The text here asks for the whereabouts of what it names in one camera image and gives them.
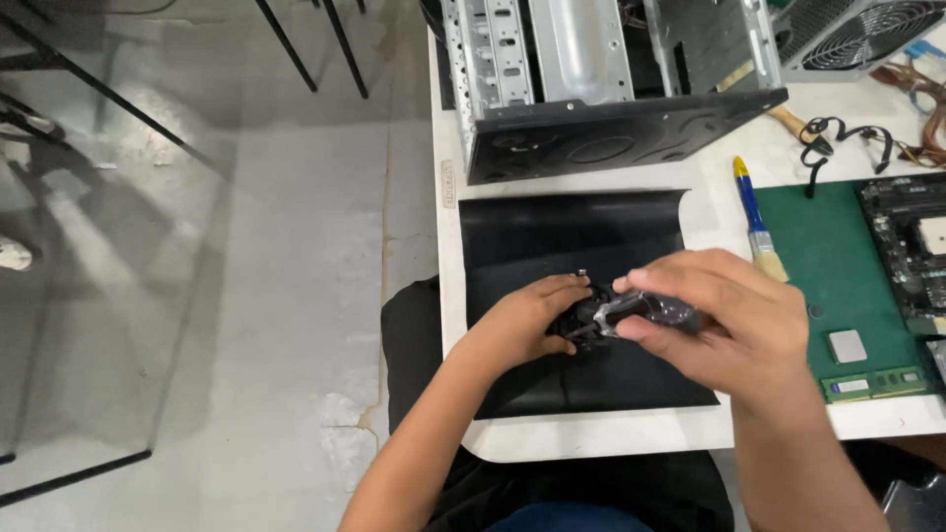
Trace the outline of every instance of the hand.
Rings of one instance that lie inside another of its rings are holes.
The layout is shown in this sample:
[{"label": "hand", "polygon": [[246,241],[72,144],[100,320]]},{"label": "hand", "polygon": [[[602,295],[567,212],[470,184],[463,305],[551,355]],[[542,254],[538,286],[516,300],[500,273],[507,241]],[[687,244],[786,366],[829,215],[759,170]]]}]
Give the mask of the hand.
[{"label": "hand", "polygon": [[695,335],[639,316],[616,329],[690,379],[730,394],[734,405],[768,414],[798,390],[813,388],[799,289],[718,249],[676,253],[614,281],[616,292],[631,288],[677,297],[711,316]]},{"label": "hand", "polygon": [[507,294],[457,343],[498,377],[550,353],[575,354],[575,344],[545,331],[559,314],[591,296],[588,278],[551,275]]}]

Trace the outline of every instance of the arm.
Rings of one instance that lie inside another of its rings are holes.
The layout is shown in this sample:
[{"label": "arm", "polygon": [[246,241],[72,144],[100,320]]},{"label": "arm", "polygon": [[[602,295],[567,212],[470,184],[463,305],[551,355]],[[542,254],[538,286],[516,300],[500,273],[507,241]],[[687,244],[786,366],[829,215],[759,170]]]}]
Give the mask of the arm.
[{"label": "arm", "polygon": [[547,353],[575,353],[552,320],[591,295],[586,277],[553,275],[510,293],[457,343],[375,458],[340,531],[413,531],[427,524],[453,456],[493,381]]},{"label": "arm", "polygon": [[618,325],[684,375],[731,396],[745,513],[766,532],[886,532],[883,513],[834,435],[808,369],[804,296],[721,251],[682,252],[615,280],[711,316],[697,334],[639,317]]}]

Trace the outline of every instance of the person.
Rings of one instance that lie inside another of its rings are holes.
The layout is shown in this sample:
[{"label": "person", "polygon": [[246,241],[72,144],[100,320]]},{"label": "person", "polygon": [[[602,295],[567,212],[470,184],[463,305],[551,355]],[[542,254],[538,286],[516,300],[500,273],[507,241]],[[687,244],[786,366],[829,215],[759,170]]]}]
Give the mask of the person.
[{"label": "person", "polygon": [[[491,464],[461,447],[498,376],[548,353],[575,354],[575,345],[545,331],[590,295],[588,283],[552,275],[506,295],[442,363],[397,359],[440,353],[439,306],[422,311],[439,300],[436,279],[393,298],[382,311],[393,433],[339,529],[732,530],[731,506],[716,504],[726,499],[725,487],[711,460],[707,469],[707,452]],[[696,334],[638,316],[621,321],[617,331],[688,378],[729,394],[735,464],[753,529],[889,529],[834,435],[808,369],[808,321],[798,289],[721,250],[661,258],[616,279],[613,288],[674,296],[709,318]],[[423,393],[411,397],[404,392],[411,387]]]}]

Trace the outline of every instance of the white desk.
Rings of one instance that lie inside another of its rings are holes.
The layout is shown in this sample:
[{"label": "white desk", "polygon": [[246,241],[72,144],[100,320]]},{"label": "white desk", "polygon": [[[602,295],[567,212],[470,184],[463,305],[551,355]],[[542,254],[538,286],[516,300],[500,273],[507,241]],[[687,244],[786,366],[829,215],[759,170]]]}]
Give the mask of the white desk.
[{"label": "white desk", "polygon": [[[441,110],[432,34],[429,35],[429,61],[445,356],[467,329],[464,256],[456,208],[460,200],[589,191],[689,189],[680,202],[680,226],[686,247],[721,247],[750,258],[745,213],[732,178],[732,158],[743,157],[756,187],[800,185],[808,181],[809,171],[798,159],[801,145],[778,122],[761,116],[679,163],[466,186],[457,114]],[[919,142],[919,113],[906,97],[873,80],[789,85],[788,89],[791,109],[802,119],[836,115],[849,127],[884,126],[894,138]],[[835,155],[819,172],[819,182],[864,179],[873,174],[868,154],[873,153],[876,160],[880,145],[866,149],[856,137],[843,144],[832,144]],[[444,186],[445,162],[453,167],[453,202],[445,201],[450,189]],[[883,175],[919,172],[919,168],[893,161]],[[729,397],[716,395],[719,406],[474,421],[463,443],[478,457],[492,462],[732,447]],[[874,399],[830,405],[828,409],[834,429],[842,439],[946,433],[946,405],[936,396]]]}]

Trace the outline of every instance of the motherboard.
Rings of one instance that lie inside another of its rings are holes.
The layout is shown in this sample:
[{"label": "motherboard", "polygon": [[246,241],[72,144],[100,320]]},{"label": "motherboard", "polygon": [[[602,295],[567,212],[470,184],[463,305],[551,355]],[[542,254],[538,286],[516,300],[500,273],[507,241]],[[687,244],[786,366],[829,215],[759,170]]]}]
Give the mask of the motherboard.
[{"label": "motherboard", "polygon": [[857,182],[867,226],[914,334],[946,329],[946,172]]}]

